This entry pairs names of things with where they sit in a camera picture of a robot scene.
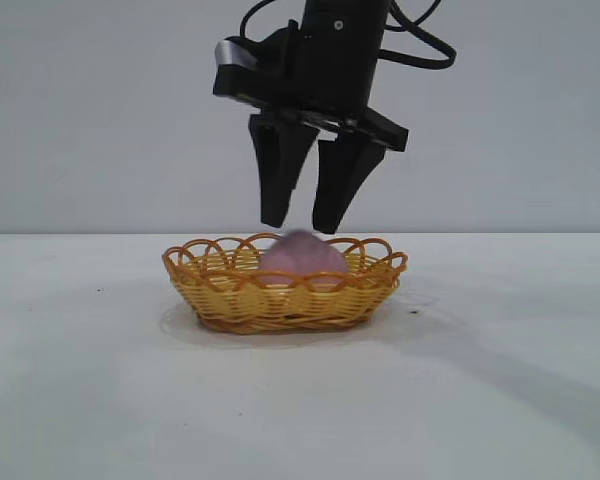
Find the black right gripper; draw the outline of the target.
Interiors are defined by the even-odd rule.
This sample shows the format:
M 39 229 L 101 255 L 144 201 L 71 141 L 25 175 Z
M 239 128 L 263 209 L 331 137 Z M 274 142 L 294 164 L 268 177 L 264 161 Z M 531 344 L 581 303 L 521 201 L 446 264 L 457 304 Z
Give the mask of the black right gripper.
M 388 1 L 308 1 L 290 21 L 249 48 L 270 75 L 261 112 L 249 119 L 258 166 L 260 221 L 280 228 L 319 130 L 313 228 L 335 234 L 356 193 L 408 132 L 369 105 L 390 11 Z

